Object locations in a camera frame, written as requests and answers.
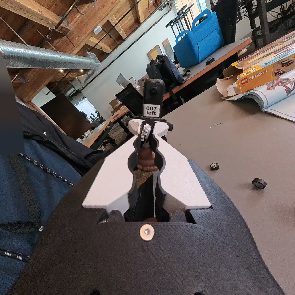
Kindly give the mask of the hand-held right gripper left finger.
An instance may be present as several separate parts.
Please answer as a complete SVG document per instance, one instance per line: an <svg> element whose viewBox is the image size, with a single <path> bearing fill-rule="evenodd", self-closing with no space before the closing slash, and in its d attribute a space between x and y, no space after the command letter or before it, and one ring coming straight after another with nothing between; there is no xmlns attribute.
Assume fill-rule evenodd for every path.
<svg viewBox="0 0 295 295"><path fill-rule="evenodd" d="M107 212L126 212L133 208L138 198L134 172L138 164L138 152L139 135L134 135L106 157L82 206L102 208Z"/></svg>

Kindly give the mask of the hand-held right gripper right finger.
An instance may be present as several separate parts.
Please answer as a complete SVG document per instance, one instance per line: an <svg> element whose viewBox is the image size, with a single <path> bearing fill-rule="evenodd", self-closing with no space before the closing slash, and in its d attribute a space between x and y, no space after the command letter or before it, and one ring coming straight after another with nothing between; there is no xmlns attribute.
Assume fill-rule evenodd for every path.
<svg viewBox="0 0 295 295"><path fill-rule="evenodd" d="M152 136L150 145L159 170L154 177L156 218L169 218L176 211L210 208L189 160L159 135Z"/></svg>

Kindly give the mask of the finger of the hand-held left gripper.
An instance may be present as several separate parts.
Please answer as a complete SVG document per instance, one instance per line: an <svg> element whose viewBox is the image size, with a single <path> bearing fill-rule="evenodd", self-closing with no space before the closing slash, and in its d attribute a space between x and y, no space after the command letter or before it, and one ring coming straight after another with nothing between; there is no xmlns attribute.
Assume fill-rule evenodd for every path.
<svg viewBox="0 0 295 295"><path fill-rule="evenodd" d="M128 122L128 129L133 135L141 133L141 120L130 120Z"/></svg>
<svg viewBox="0 0 295 295"><path fill-rule="evenodd" d="M169 131L169 125L166 122L154 121L154 127L152 130L153 135L166 136Z"/></svg>

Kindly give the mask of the small grey toy brick assembly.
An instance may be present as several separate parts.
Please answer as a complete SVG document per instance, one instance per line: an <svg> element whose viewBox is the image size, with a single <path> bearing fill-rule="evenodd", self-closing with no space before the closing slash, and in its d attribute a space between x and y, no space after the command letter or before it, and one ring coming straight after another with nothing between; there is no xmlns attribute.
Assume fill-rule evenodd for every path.
<svg viewBox="0 0 295 295"><path fill-rule="evenodd" d="M141 130L141 133L140 133L141 142L144 143L144 142L148 141L149 137L153 133L153 127L154 127L154 124L143 123L142 130Z"/></svg>

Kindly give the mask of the person's left hand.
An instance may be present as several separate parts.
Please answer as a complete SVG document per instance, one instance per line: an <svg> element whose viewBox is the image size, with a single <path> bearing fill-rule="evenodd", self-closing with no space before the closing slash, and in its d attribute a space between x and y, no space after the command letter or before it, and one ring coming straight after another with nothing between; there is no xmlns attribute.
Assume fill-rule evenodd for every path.
<svg viewBox="0 0 295 295"><path fill-rule="evenodd" d="M138 152L137 169L143 172L155 172L158 167L154 163L155 154L150 148L141 148Z"/></svg>

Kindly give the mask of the black mesh office chair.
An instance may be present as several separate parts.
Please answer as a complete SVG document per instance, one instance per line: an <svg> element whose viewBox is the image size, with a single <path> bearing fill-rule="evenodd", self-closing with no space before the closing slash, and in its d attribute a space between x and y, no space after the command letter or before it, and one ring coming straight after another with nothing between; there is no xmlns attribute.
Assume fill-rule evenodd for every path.
<svg viewBox="0 0 295 295"><path fill-rule="evenodd" d="M135 116L143 115L143 95L131 83L127 84L127 87L122 91L115 94L115 97Z"/></svg>

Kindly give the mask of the dark blue backpack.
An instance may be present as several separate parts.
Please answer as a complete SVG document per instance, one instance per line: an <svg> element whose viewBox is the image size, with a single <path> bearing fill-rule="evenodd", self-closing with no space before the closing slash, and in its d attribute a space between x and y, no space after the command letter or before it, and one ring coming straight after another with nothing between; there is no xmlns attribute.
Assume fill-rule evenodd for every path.
<svg viewBox="0 0 295 295"><path fill-rule="evenodd" d="M190 77L190 70L181 74L175 64L166 55L157 55L146 67L150 79L162 80L166 91L180 86Z"/></svg>

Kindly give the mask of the silver laptop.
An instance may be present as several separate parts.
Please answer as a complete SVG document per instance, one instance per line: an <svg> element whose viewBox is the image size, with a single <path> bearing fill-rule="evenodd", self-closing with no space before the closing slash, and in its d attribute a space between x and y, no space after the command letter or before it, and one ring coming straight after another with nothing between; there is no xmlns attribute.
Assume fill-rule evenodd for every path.
<svg viewBox="0 0 295 295"><path fill-rule="evenodd" d="M122 89L125 89L130 84L130 81L120 73L116 79L116 83L119 84Z"/></svg>

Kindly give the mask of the wooden framed board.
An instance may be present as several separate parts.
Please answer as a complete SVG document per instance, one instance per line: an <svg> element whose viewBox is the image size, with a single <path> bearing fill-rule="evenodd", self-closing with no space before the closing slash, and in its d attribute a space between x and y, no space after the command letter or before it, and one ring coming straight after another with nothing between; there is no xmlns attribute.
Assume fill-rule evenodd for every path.
<svg viewBox="0 0 295 295"><path fill-rule="evenodd" d="M162 55L162 50L159 45L153 47L150 51L147 52L149 61L155 60L158 55Z"/></svg>
<svg viewBox="0 0 295 295"><path fill-rule="evenodd" d="M165 54L166 56L171 60L171 61L175 61L175 57L174 57L174 51L173 51L173 48L169 42L169 39L165 39L163 42L162 42L162 45L163 45L163 48L164 48L164 51L165 51Z"/></svg>

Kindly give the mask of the blue felt bag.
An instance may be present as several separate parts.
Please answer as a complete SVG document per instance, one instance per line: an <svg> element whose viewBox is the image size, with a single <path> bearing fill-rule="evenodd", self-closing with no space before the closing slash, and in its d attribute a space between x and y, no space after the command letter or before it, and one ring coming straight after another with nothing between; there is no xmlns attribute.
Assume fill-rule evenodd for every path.
<svg viewBox="0 0 295 295"><path fill-rule="evenodd" d="M173 50L182 68L199 64L224 45L216 12L209 9L192 22L191 30L182 31L175 39Z"/></svg>

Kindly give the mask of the row of black bar stools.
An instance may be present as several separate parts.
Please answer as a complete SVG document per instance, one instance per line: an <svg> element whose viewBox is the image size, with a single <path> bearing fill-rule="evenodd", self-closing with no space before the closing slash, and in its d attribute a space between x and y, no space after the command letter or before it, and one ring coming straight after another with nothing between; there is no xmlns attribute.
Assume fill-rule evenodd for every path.
<svg viewBox="0 0 295 295"><path fill-rule="evenodd" d="M174 30L174 27L176 27L178 33L182 33L184 31L191 31L192 30L192 21L193 13L191 11L191 8L194 6L194 3L190 3L189 5L184 5L176 14L175 19L172 19L165 27L171 28L174 36L176 37L176 31Z"/></svg>

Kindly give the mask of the yellow toy brick box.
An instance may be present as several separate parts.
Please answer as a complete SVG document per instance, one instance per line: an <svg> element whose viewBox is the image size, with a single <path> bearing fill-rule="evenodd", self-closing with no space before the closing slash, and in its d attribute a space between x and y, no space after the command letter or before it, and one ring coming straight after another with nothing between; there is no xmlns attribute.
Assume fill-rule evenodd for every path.
<svg viewBox="0 0 295 295"><path fill-rule="evenodd" d="M232 97L262 86L295 67L295 31L236 61L217 78L223 97Z"/></svg>

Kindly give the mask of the toy instruction booklet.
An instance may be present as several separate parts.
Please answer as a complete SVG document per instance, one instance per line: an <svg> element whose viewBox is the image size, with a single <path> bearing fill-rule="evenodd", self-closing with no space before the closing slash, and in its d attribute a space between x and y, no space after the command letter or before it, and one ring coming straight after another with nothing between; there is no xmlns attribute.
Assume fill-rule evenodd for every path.
<svg viewBox="0 0 295 295"><path fill-rule="evenodd" d="M244 98L253 99L263 112L295 122L295 70L293 69L245 93L222 97L227 101L237 101Z"/></svg>

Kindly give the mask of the black equipment rack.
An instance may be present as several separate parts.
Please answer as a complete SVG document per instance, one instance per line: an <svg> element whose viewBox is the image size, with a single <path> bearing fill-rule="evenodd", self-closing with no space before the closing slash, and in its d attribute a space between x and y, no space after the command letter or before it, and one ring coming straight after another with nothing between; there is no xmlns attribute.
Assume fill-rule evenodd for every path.
<svg viewBox="0 0 295 295"><path fill-rule="evenodd" d="M295 1L245 1L255 48L266 46L294 30Z"/></svg>

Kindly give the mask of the silver ventilation duct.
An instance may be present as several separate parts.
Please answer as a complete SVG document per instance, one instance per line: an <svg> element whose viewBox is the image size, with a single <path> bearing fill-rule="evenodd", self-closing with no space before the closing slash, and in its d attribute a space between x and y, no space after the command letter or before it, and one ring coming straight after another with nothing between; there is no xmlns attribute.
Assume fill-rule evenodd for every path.
<svg viewBox="0 0 295 295"><path fill-rule="evenodd" d="M101 65L91 52L83 57L5 40L0 50L7 68L98 70Z"/></svg>

